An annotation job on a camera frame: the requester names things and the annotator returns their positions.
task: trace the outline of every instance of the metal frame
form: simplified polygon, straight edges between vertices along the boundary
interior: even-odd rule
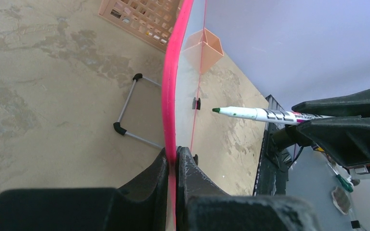
[[[131,98],[132,92],[134,91],[135,84],[136,84],[140,79],[142,79],[142,78],[143,78],[143,79],[145,79],[145,80],[147,80],[147,81],[149,81],[149,82],[151,82],[151,83],[153,83],[154,85],[157,85],[158,87],[162,88],[162,86],[161,86],[159,83],[157,83],[157,82],[153,81],[152,79],[149,79],[149,78],[147,78],[147,77],[143,76],[141,73],[136,74],[136,75],[134,76],[134,78],[132,78],[132,80],[133,80],[133,81],[132,81],[131,89],[130,89],[130,92],[128,93],[127,100],[126,100],[126,101],[125,101],[125,103],[124,103],[124,106],[123,106],[122,111],[121,111],[121,113],[120,113],[119,119],[117,120],[117,122],[116,122],[116,123],[114,123],[114,129],[116,130],[116,132],[117,132],[118,134],[120,134],[120,135],[122,135],[122,136],[124,136],[124,135],[128,135],[128,136],[131,136],[131,137],[133,137],[133,138],[135,138],[135,139],[137,139],[137,140],[140,140],[140,141],[142,141],[142,142],[144,142],[144,143],[147,143],[147,144],[149,144],[149,145],[151,145],[151,146],[154,146],[154,147],[156,147],[156,148],[162,149],[162,148],[163,148],[163,146],[161,146],[161,145],[159,145],[159,144],[157,144],[157,143],[154,143],[154,142],[152,142],[152,141],[149,141],[149,140],[147,140],[147,139],[144,139],[144,138],[142,138],[142,137],[140,137],[140,136],[137,136],[137,135],[135,135],[135,134],[132,134],[132,133],[128,132],[127,130],[123,129],[123,128],[120,126],[120,123],[121,123],[122,117],[123,117],[124,112],[125,112],[125,110],[126,110],[126,108],[127,108],[128,102],[130,101],[130,98]]]

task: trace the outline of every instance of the marker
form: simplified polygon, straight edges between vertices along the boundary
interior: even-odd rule
[[[316,115],[247,107],[221,107],[213,108],[212,111],[229,117],[289,125],[298,125],[311,119],[322,119],[331,117],[327,115]]]

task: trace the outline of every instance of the green handled tool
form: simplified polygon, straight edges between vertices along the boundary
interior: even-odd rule
[[[346,179],[344,179],[340,174],[338,174],[338,172],[336,172],[335,169],[329,163],[328,163],[328,166],[330,166],[330,168],[334,171],[335,177],[340,181],[342,187],[348,192],[352,193],[354,191],[354,189],[352,188],[352,185]]]

